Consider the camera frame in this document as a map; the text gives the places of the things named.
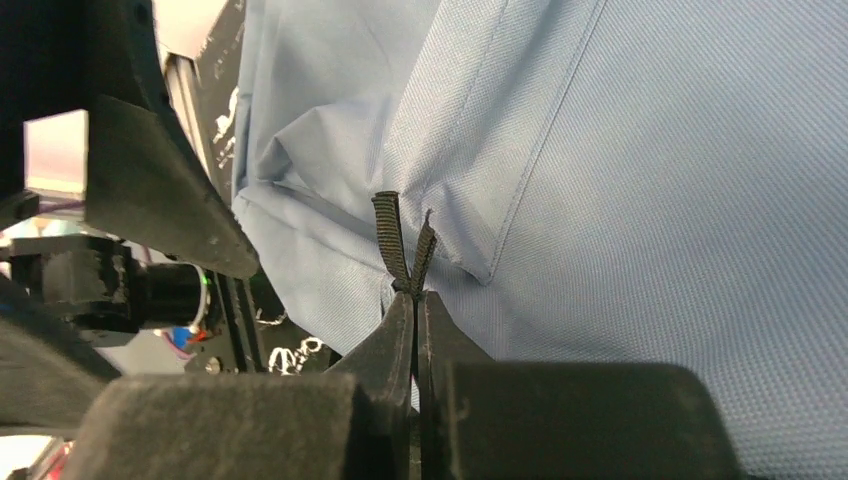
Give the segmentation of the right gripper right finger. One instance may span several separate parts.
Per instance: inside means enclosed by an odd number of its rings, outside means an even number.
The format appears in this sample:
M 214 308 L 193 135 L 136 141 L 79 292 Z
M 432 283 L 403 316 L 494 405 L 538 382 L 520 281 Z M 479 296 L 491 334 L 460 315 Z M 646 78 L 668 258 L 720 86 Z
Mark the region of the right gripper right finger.
M 706 387 L 664 363 L 497 362 L 417 306 L 426 479 L 741 479 Z

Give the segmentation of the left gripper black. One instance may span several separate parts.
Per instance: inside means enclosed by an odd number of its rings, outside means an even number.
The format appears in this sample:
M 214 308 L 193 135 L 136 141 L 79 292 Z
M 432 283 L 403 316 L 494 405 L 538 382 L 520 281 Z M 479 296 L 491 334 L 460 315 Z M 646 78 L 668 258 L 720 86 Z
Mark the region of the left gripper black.
M 86 4 L 85 220 L 92 227 L 236 278 L 257 253 L 188 142 L 160 71 L 149 1 Z M 71 233 L 1 249 L 11 279 L 95 345 L 142 330 L 197 334 L 212 282 L 189 263 L 133 256 L 121 239 Z

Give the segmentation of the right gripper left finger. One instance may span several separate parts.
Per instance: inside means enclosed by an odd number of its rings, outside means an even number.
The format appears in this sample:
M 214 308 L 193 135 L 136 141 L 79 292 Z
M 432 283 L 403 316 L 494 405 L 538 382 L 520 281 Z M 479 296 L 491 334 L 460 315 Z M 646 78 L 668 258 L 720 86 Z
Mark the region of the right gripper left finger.
M 87 412 L 66 479 L 405 479 L 415 303 L 320 374 L 142 375 Z

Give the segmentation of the blue student backpack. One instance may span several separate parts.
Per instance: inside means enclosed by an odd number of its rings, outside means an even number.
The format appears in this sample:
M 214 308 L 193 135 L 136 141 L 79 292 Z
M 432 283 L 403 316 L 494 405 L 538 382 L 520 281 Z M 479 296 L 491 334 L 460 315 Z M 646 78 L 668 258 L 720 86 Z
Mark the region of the blue student backpack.
M 250 1 L 233 208 L 339 353 L 392 298 L 372 197 L 490 355 L 660 361 L 746 470 L 847 475 L 843 1 Z

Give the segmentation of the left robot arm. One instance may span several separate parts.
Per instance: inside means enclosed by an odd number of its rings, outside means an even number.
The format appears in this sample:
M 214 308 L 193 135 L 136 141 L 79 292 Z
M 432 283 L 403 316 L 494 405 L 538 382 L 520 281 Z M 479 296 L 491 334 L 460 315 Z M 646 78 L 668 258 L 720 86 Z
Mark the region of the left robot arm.
M 252 276 L 257 254 L 207 178 L 160 70 L 148 1 L 1 5 L 1 224 L 33 217 L 25 125 L 89 116 L 86 222 L 199 267 Z M 1 432 L 69 434 L 119 375 L 63 315 L 1 281 Z

